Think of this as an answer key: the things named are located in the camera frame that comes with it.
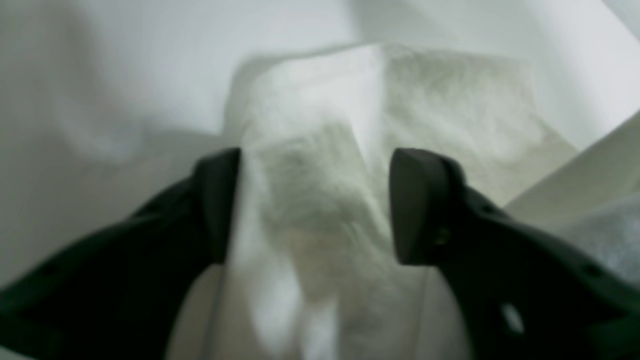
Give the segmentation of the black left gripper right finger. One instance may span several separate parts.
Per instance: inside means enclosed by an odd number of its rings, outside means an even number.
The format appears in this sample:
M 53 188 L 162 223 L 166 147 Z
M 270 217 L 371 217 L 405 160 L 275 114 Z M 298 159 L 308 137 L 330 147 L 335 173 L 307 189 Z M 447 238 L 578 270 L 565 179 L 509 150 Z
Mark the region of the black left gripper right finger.
M 639 358 L 639 290 L 512 219 L 455 160 L 396 148 L 389 194 L 398 262 L 439 269 L 477 360 Z

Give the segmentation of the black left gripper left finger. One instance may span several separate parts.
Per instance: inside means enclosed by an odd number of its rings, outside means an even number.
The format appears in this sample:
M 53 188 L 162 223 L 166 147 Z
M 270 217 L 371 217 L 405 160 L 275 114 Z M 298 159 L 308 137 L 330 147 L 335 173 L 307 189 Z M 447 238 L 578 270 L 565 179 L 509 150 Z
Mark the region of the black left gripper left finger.
M 35 360 L 162 360 L 191 285 L 226 261 L 241 159 L 240 148 L 201 159 L 3 289 L 1 346 Z

